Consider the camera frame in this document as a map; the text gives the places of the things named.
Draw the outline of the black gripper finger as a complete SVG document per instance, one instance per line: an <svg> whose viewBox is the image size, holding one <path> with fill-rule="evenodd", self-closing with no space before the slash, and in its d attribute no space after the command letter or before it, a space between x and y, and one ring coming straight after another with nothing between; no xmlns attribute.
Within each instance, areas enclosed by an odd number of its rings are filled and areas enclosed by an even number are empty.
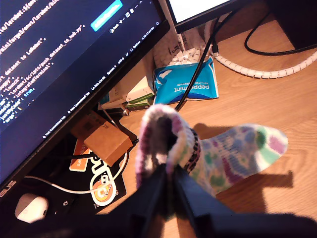
<svg viewBox="0 0 317 238"><path fill-rule="evenodd" d="M204 191L180 166L174 170L173 182L177 195L186 206L186 212L193 217L234 214L232 210Z"/></svg>
<svg viewBox="0 0 317 238"><path fill-rule="evenodd" d="M146 215L159 202L166 185L166 164L157 167L154 173L124 202L113 209L109 215Z"/></svg>

